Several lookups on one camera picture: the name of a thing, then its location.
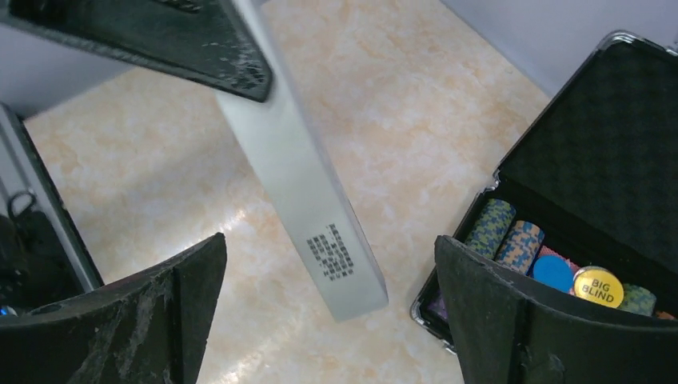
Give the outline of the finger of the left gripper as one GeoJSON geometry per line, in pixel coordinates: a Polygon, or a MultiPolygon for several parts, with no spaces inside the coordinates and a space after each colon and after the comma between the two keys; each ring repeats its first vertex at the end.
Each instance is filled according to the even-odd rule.
{"type": "Polygon", "coordinates": [[[3,1],[1,23],[254,102],[265,102],[273,86],[273,71],[231,1],[3,1]]]}

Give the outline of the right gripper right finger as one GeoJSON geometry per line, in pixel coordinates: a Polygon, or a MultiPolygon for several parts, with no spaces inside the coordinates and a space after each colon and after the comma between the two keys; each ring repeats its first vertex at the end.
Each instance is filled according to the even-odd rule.
{"type": "Polygon", "coordinates": [[[447,235],[438,282],[467,383],[674,383],[677,324],[587,302],[447,235]]]}

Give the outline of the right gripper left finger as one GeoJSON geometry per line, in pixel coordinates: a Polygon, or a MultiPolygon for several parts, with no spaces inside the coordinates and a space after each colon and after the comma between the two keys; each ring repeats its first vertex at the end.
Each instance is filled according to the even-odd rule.
{"type": "Polygon", "coordinates": [[[227,263],[216,233],[145,270],[1,320],[4,383],[195,383],[227,263]]]}

